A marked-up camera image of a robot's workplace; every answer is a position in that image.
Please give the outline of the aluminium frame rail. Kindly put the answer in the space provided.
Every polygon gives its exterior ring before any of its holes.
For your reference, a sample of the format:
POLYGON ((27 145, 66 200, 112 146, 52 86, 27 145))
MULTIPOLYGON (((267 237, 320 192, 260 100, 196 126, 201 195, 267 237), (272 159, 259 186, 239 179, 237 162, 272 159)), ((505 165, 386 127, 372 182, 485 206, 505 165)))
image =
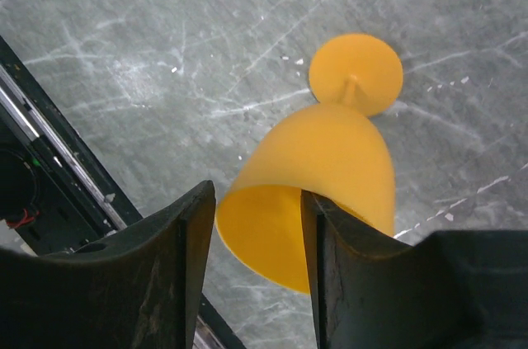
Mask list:
POLYGON ((5 68, 1 68, 1 112, 18 139, 65 195, 74 198, 92 219, 109 229, 119 231, 127 227, 86 168, 5 68))

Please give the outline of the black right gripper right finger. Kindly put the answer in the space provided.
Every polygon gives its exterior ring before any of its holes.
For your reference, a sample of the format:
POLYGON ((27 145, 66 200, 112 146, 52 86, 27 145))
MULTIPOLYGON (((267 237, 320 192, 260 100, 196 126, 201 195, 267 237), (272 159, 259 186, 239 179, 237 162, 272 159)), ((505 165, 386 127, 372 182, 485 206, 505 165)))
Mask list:
POLYGON ((526 347, 526 231, 409 246, 311 192, 301 219, 318 347, 526 347))

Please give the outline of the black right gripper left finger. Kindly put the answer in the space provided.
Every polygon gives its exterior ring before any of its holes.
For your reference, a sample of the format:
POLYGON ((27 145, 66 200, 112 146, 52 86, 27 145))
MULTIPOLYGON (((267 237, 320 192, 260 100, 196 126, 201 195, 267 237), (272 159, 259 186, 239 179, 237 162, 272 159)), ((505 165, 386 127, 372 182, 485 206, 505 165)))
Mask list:
POLYGON ((215 204, 203 181, 76 252, 2 250, 2 347, 191 347, 215 204))

